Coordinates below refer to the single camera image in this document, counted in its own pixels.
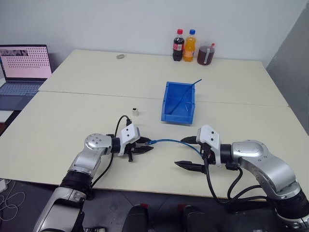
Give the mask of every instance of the white table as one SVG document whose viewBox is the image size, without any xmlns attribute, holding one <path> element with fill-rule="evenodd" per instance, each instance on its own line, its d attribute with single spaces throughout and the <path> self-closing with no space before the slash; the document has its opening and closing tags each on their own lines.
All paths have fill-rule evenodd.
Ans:
<svg viewBox="0 0 309 232">
<path fill-rule="evenodd" d="M 196 84 L 197 102 L 287 106 L 259 61 L 214 59 L 210 66 L 170 56 L 75 50 L 40 91 L 163 99 L 167 81 Z"/>
<path fill-rule="evenodd" d="M 131 108 L 137 107 L 138 117 Z M 127 114 L 151 139 L 181 139 L 196 135 L 204 124 L 216 129 L 222 143 L 259 140 L 295 171 L 308 196 L 309 137 L 288 107 L 197 102 L 192 126 L 160 121 L 162 100 L 113 96 L 39 92 L 0 137 L 0 177 L 58 185 L 87 135 L 113 133 L 119 116 Z M 124 189 L 210 196 L 205 175 L 184 170 L 175 161 L 202 160 L 190 148 L 175 143 L 157 143 L 134 162 L 116 157 L 112 168 L 96 185 L 100 189 Z M 101 173 L 109 162 L 103 157 Z M 238 172 L 211 166 L 211 179 L 218 196 L 226 196 Z M 244 177 L 234 192 L 257 184 L 252 174 Z M 261 193 L 253 190 L 250 195 Z"/>
<path fill-rule="evenodd" d="M 10 110 L 0 110 L 0 123 L 5 122 L 13 113 Z"/>
</svg>

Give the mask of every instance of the black cable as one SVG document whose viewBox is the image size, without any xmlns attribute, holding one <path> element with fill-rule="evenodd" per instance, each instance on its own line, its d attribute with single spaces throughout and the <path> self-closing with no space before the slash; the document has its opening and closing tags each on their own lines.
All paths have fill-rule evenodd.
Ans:
<svg viewBox="0 0 309 232">
<path fill-rule="evenodd" d="M 130 118 L 129 118 L 128 116 L 122 115 L 122 116 L 119 118 L 118 122 L 117 122 L 116 130 L 115 130 L 115 134 L 114 134 L 115 137 L 116 137 L 116 135 L 117 135 L 117 131 L 118 131 L 118 127 L 119 127 L 120 121 L 121 121 L 121 119 L 123 119 L 124 117 L 126 117 L 126 122 L 127 122 L 127 124 L 128 124 L 128 123 L 131 123 L 131 120 L 130 120 Z M 92 188 L 93 188 L 93 186 L 102 178 L 102 176 L 109 170 L 109 168 L 110 168 L 111 165 L 112 165 L 112 160 L 113 160 L 113 158 L 114 158 L 114 153 L 112 153 L 110 163 L 108 164 L 108 166 L 106 167 L 106 169 L 105 169 L 105 170 L 101 173 L 101 175 L 99 175 L 99 176 L 97 177 L 97 179 L 91 184 L 91 187 L 92 187 Z"/>
<path fill-rule="evenodd" d="M 208 162 L 207 162 L 207 158 L 204 157 L 203 160 L 204 160 L 204 164 L 205 164 L 205 174 L 206 174 L 206 178 L 207 178 L 207 183 L 208 183 L 208 187 L 209 187 L 209 189 L 210 189 L 210 191 L 211 191 L 212 197 L 213 197 L 214 200 L 215 200 L 217 203 L 219 203 L 220 205 L 225 205 L 225 204 L 229 203 L 229 200 L 227 200 L 226 202 L 223 202 L 223 201 L 220 201 L 220 200 L 217 198 L 217 196 L 216 196 L 216 194 L 215 194 L 215 192 L 214 192 L 214 190 L 213 190 L 213 188 L 212 188 L 211 178 L 210 178 L 210 175 L 209 175 L 209 164 L 208 164 Z"/>
<path fill-rule="evenodd" d="M 244 193 L 250 191 L 251 189 L 256 189 L 256 188 L 260 188 L 261 186 L 260 185 L 253 185 L 253 186 L 250 186 L 248 188 L 245 188 L 243 191 L 241 191 L 240 193 L 238 193 L 235 197 L 227 200 L 227 201 L 221 201 L 215 194 L 214 190 L 213 190 L 213 187 L 212 187 L 212 184 L 211 184 L 211 179 L 210 179 L 210 173 L 209 173 L 209 164 L 208 164 L 208 161 L 207 161 L 207 158 L 203 158 L 204 160 L 204 164 L 205 164 L 205 174 L 206 174 L 206 179 L 207 179 L 207 183 L 208 183 L 208 187 L 211 191 L 211 194 L 212 194 L 212 197 L 215 199 L 215 201 L 217 203 L 219 203 L 220 205 L 227 205 L 227 204 L 230 204 L 230 203 L 234 203 L 236 201 L 238 202 L 245 202 L 245 201 L 251 201 L 251 200 L 257 200 L 257 199 L 266 199 L 267 200 L 267 197 L 265 196 L 254 196 L 254 197 L 247 197 L 247 198 L 240 198 L 239 197 L 241 195 L 243 195 Z M 242 170 L 239 171 L 239 175 L 238 177 L 234 180 L 234 182 L 231 184 L 229 190 L 232 190 L 233 187 L 235 186 L 235 184 L 240 180 L 239 176 L 242 176 Z"/>
<path fill-rule="evenodd" d="M 231 184 L 230 188 L 228 189 L 227 191 L 227 198 L 229 200 L 231 200 L 231 192 L 233 190 L 233 188 L 235 187 L 235 185 L 239 182 L 239 180 L 241 179 L 242 177 L 242 174 L 243 174 L 243 171 L 240 167 L 238 167 L 238 171 L 239 171 L 239 175 L 237 176 L 237 178 L 233 181 L 233 183 Z"/>
<path fill-rule="evenodd" d="M 241 197 L 241 195 L 245 194 L 246 192 L 250 191 L 251 189 L 258 189 L 260 187 L 261 187 L 260 185 L 253 185 L 253 186 L 247 187 L 243 191 L 241 191 L 239 194 L 237 194 L 235 197 L 233 197 L 233 199 L 238 199 L 239 197 Z"/>
</svg>

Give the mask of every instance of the bottle label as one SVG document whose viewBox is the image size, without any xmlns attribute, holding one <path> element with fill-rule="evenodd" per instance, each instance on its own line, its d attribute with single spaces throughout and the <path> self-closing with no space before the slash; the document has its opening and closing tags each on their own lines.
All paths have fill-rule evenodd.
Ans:
<svg viewBox="0 0 309 232">
<path fill-rule="evenodd" d="M 183 51 L 183 44 L 176 44 L 176 43 L 174 43 L 173 48 L 176 51 Z"/>
<path fill-rule="evenodd" d="M 194 51 L 184 51 L 183 52 L 183 55 L 185 56 L 185 57 L 193 57 L 194 56 Z"/>
</svg>

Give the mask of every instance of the blue plastic bin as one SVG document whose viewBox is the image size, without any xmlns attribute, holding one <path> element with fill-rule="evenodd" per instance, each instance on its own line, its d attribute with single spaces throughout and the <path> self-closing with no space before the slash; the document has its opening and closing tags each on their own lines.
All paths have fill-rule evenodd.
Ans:
<svg viewBox="0 0 309 232">
<path fill-rule="evenodd" d="M 195 85 L 167 82 L 161 120 L 192 124 L 195 109 Z"/>
</svg>

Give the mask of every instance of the robotic arm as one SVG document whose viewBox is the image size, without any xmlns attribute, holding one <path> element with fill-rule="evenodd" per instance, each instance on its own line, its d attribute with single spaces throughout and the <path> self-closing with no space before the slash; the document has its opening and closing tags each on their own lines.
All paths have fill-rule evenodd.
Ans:
<svg viewBox="0 0 309 232">
<path fill-rule="evenodd" d="M 91 190 L 91 181 L 100 165 L 101 157 L 110 153 L 123 155 L 126 148 L 140 139 L 139 128 L 133 124 L 121 130 L 119 138 L 91 134 L 84 149 L 76 156 L 62 183 L 55 189 L 43 209 L 34 232 L 84 232 L 82 212 L 85 199 Z"/>
<path fill-rule="evenodd" d="M 193 137 L 183 142 L 194 143 Z M 291 167 L 283 160 L 272 155 L 267 147 L 255 140 L 221 144 L 220 135 L 210 126 L 198 130 L 195 144 L 201 145 L 201 154 L 207 164 L 242 167 L 251 172 L 259 182 L 285 228 L 303 230 L 309 228 L 309 202 L 303 193 Z M 204 169 L 199 164 L 187 161 L 176 162 L 190 171 Z"/>
</svg>

